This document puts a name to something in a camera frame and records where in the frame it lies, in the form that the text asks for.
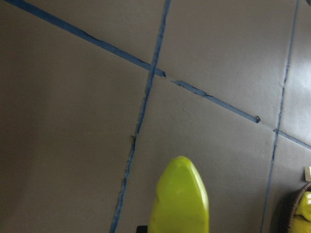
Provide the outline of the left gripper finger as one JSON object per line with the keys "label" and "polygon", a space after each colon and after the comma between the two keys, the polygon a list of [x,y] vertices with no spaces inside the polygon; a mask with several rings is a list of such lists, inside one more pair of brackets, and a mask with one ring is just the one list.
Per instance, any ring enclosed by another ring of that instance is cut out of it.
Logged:
{"label": "left gripper finger", "polygon": [[147,233],[147,232],[148,232],[148,226],[146,225],[137,226],[136,228],[136,233]]}

